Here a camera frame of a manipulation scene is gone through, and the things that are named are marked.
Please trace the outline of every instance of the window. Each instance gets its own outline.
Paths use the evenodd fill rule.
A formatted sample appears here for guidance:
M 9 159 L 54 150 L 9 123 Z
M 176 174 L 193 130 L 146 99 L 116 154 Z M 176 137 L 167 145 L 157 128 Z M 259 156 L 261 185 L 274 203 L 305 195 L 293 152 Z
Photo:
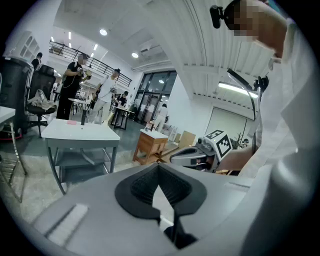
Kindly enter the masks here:
M 162 91 L 164 89 L 168 72 L 154 73 L 147 90 Z
M 170 72 L 168 81 L 166 82 L 164 91 L 170 93 L 172 91 L 172 88 L 174 87 L 175 81 L 177 78 L 177 72 Z
M 144 89 L 146 89 L 150 77 L 151 77 L 151 74 L 146 74 L 146 75 L 144 76 L 143 83 L 140 85 L 139 90 L 144 90 Z

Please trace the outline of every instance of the wooden cabinet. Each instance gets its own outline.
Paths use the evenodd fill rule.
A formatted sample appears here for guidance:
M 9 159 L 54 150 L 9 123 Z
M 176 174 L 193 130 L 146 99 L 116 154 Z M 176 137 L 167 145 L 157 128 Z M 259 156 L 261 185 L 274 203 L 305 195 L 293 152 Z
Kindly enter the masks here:
M 167 142 L 168 136 L 158 131 L 145 131 L 141 129 L 133 161 L 138 161 L 142 165 L 158 162 Z M 146 155 L 144 157 L 137 156 L 139 151 L 144 152 Z

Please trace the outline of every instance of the white table top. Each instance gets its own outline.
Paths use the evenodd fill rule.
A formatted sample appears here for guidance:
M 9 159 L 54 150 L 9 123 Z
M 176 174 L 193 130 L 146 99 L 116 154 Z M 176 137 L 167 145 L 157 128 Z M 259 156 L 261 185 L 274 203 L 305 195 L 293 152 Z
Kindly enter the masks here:
M 169 138 L 167 135 L 162 134 L 161 132 L 158 132 L 156 130 L 153 131 L 145 131 L 145 129 L 141 129 L 140 130 L 142 133 L 149 135 L 150 137 L 154 138 L 154 139 L 166 139 Z
M 68 100 L 69 100 L 69 101 L 72 101 L 72 102 L 80 103 L 80 104 L 90 105 L 90 102 L 89 102 L 89 101 L 84 101 L 84 100 L 81 100 L 81 99 L 68 98 Z
M 120 137 L 105 124 L 81 122 L 68 124 L 67 120 L 53 119 L 41 133 L 43 138 L 77 141 L 119 141 Z
M 116 108 L 116 109 L 119 109 L 119 110 L 126 111 L 126 112 L 135 113 L 135 112 L 132 112 L 132 111 L 130 111 L 130 110 L 125 109 L 124 107 L 115 106 L 115 108 Z
M 15 114 L 16 110 L 14 108 L 0 106 L 0 124 L 12 118 Z

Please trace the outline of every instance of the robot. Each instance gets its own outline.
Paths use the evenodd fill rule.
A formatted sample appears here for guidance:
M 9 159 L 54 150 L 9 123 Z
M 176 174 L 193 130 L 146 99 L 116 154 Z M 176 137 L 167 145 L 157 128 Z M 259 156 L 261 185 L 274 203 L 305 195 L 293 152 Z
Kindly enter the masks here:
M 231 150 L 232 145 L 227 133 L 217 129 L 199 138 L 195 146 L 173 154 L 170 162 L 177 166 L 214 173 Z M 209 163 L 208 158 L 213 158 L 213 163 Z

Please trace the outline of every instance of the man in white shirt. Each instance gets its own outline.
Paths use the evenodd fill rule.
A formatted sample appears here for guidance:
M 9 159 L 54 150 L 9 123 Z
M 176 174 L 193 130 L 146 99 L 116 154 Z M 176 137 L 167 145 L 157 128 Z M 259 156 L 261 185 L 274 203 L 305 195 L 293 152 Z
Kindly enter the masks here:
M 258 150 L 254 155 L 249 146 L 233 150 L 217 169 L 241 170 L 240 176 L 254 178 L 262 166 L 272 165 L 296 151 L 296 142 L 281 112 L 319 67 L 297 25 L 290 19 L 286 21 L 266 4 L 257 0 L 238 0 L 233 1 L 225 12 L 228 12 L 229 20 L 225 23 L 229 29 L 240 31 L 241 35 L 244 32 L 273 49 L 279 62 L 271 63 L 269 85 L 261 98 L 261 122 L 256 131 Z
M 113 71 L 112 75 L 108 75 L 103 78 L 95 89 L 93 95 L 96 95 L 97 91 L 100 89 L 98 94 L 98 99 L 94 104 L 93 110 L 90 112 L 88 119 L 89 123 L 93 123 L 97 114 L 101 108 L 102 109 L 102 123 L 108 119 L 109 110 L 111 107 L 112 94 L 117 90 L 116 78 L 120 75 L 120 69 L 117 68 Z

